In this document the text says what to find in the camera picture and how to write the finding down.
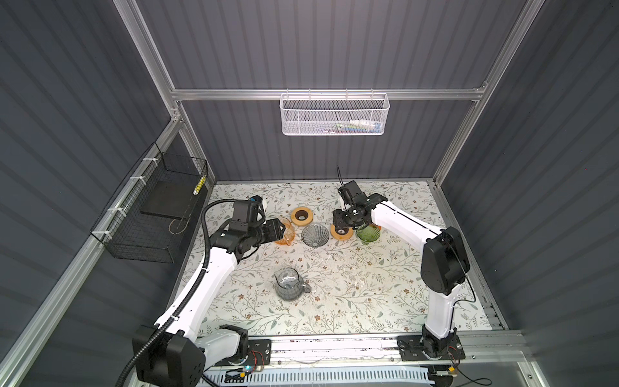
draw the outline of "green glass bowl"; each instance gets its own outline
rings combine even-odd
[[[381,237],[381,229],[375,224],[371,224],[366,228],[357,230],[357,236],[361,240],[361,243],[367,245],[369,242],[374,242]]]

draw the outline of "dark corrugated wall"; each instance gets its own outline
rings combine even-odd
[[[1,359],[170,118],[111,1],[0,2],[0,58]],[[172,271],[102,257],[33,373],[95,385],[72,378],[120,356],[118,341],[165,307]]]
[[[478,87],[517,1],[139,0],[179,89]]]
[[[553,386],[619,377],[618,20],[547,1],[443,185]]]
[[[434,175],[471,102],[394,101],[382,136],[284,136],[279,104],[184,102],[219,181]]]
[[[416,89],[481,86],[524,0],[138,4],[179,89]],[[184,104],[220,181],[432,177],[470,106],[392,101],[383,136],[290,138],[274,102]]]

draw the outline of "black mounting plate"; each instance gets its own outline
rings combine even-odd
[[[397,337],[397,348],[400,351],[400,356],[402,357],[403,362],[419,362],[422,360],[431,360],[423,354],[423,344],[421,343],[422,335],[420,334],[410,334],[405,336]],[[453,355],[455,360],[464,360],[466,356],[464,355],[464,349],[462,348],[462,343],[460,343],[460,338],[457,335],[454,335],[454,338],[449,343],[450,347],[455,348],[450,349],[451,354]],[[440,359],[437,360],[447,360],[451,363],[451,359],[448,354],[445,354]]]
[[[227,357],[220,362],[215,363],[216,366],[229,366],[229,365],[254,365],[254,355],[251,351],[260,352],[264,357],[264,364],[262,363],[262,358],[258,355],[258,365],[268,365],[271,362],[271,340],[252,340],[249,339],[249,351],[247,359],[242,364],[231,364],[230,357]]]

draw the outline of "floral tablecloth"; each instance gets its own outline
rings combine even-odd
[[[330,226],[337,208],[337,183],[216,185],[210,200],[246,199],[260,195],[267,218],[284,216],[296,207],[314,212],[314,223]],[[444,227],[428,185],[423,182],[359,182],[368,195],[380,193],[395,205],[431,224]],[[207,227],[213,232],[232,214],[232,204],[213,207]],[[222,324],[246,328],[250,335],[399,333],[420,331],[428,309],[428,289],[420,278],[421,254],[393,233],[363,245],[356,235],[329,239],[320,248],[301,241],[292,246],[269,243],[242,261],[224,282],[201,326],[208,334]],[[187,284],[204,254],[202,231],[183,274]],[[311,286],[296,301],[281,300],[273,288],[274,272],[294,267]],[[462,297],[472,298],[465,285]],[[479,301],[460,302],[454,316],[460,330],[491,329]]]

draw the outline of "white wire basket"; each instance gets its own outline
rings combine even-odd
[[[380,136],[389,99],[380,93],[284,93],[280,97],[286,136]]]

